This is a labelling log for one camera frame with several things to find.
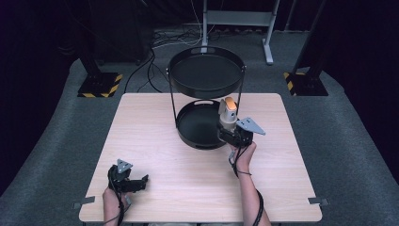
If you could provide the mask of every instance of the black strap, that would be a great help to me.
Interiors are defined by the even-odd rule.
[[[123,218],[124,218],[124,205],[121,200],[121,197],[118,195],[117,195],[117,197],[118,197],[118,201],[120,202],[120,217],[118,218],[118,225],[121,225]]]
[[[261,192],[258,191],[258,189],[256,190],[256,192],[258,192],[258,196],[259,196],[259,211],[258,211],[258,216],[255,219],[255,222],[253,223],[253,226],[257,226],[259,224],[259,222],[261,221],[262,218],[262,213],[263,213],[263,197]]]

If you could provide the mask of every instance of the black cable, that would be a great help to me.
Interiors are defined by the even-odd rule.
[[[120,203],[120,213],[116,217],[108,220],[107,222],[109,222],[111,220],[114,220],[115,218],[118,218],[118,225],[120,225],[122,223],[123,217],[124,217],[124,205],[123,205],[122,199],[120,197],[121,193],[119,194],[119,192],[115,189],[114,184],[112,183],[110,178],[108,179],[108,181],[109,181],[109,184],[112,185],[112,190],[115,192],[115,195],[117,196],[118,202]]]
[[[157,68],[158,71],[164,76],[165,80],[167,80],[167,82],[169,82],[167,76],[162,72],[162,70],[158,66],[156,66],[156,64],[152,63],[152,65],[155,66],[155,68]]]
[[[159,32],[157,32],[157,35],[159,38],[155,39],[152,43],[152,48],[158,48],[162,47],[164,45],[168,45],[168,42],[170,41],[182,41],[183,43],[189,43],[191,40],[185,41],[186,39],[189,38],[195,38],[198,39],[200,35],[197,33],[197,30],[189,29],[187,31],[184,31],[181,34],[173,35],[173,36],[168,36],[165,32],[163,35],[161,35]]]
[[[153,64],[153,61],[155,60],[155,52],[152,50],[152,49],[150,49],[151,50],[151,52],[152,52],[152,55],[153,55],[153,58],[152,58],[152,61],[151,61],[151,64],[150,64],[150,66],[149,66],[149,68],[148,68],[148,70],[147,70],[147,77],[148,77],[148,81],[150,82],[150,85],[153,87],[153,89],[155,89],[157,92],[161,92],[162,93],[162,91],[161,90],[159,90],[159,89],[157,89],[154,85],[153,85],[153,83],[152,83],[152,78],[150,78],[150,67],[152,66],[152,64]]]
[[[147,80],[146,83],[144,83],[143,85],[141,85],[141,87],[138,88],[137,93],[139,93],[140,90],[141,90],[142,88],[144,88],[148,83],[149,83],[149,80]]]
[[[150,62],[150,61],[152,60],[153,57],[154,57],[154,55],[150,56],[150,58],[149,58],[146,62],[144,62],[143,64],[141,64],[137,69],[135,69],[135,70],[129,75],[129,78],[128,78],[127,81],[126,81],[126,85],[125,85],[125,89],[124,89],[124,92],[123,92],[123,93],[126,93],[127,86],[129,85],[129,81],[130,81],[130,79],[132,78],[133,74],[135,74],[138,70],[140,70],[142,67],[144,67],[146,64],[148,64],[148,62]]]
[[[259,197],[259,211],[258,211],[258,215],[256,216],[255,222],[253,222],[253,226],[258,226],[259,222],[261,221],[263,209],[264,209],[262,194],[261,194],[261,192],[259,192],[258,189],[256,189],[256,192],[258,193],[258,197]]]
[[[124,213],[127,212],[127,210],[129,209],[129,207],[130,207],[130,204],[129,204],[129,205],[127,206],[127,208],[124,210]],[[108,223],[108,222],[111,222],[112,220],[118,218],[119,216],[120,216],[120,214],[118,214],[116,217],[111,218],[111,219],[109,219],[108,221],[104,222],[104,224],[106,224],[106,223]]]

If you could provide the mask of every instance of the black round tray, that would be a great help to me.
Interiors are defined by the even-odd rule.
[[[219,105],[213,100],[198,100],[180,110],[176,125],[184,143],[202,150],[216,149],[225,144],[217,137]]]
[[[242,85],[244,73],[245,65],[239,56],[209,46],[184,50],[168,65],[170,84],[182,94],[199,99],[231,94]]]

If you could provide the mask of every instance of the metal rack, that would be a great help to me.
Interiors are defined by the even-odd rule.
[[[278,8],[279,0],[275,1],[273,11],[271,12],[208,10],[208,0],[203,0],[202,46],[208,45],[208,24],[268,26],[267,34],[265,39],[262,39],[262,44],[267,65],[273,65],[273,57],[269,43],[273,33]]]

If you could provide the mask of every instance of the wooden table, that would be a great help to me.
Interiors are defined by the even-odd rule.
[[[176,110],[194,99],[174,94]],[[242,93],[239,118],[251,117],[266,132],[254,135],[258,148],[250,172],[263,194],[272,222],[315,222],[322,218],[295,135],[278,94]],[[125,222],[239,222],[238,179],[227,145],[197,150],[182,142],[175,127],[170,93],[128,93],[120,100],[79,218],[103,220],[107,172],[120,158],[132,163],[130,179],[150,175],[145,190],[133,195]]]

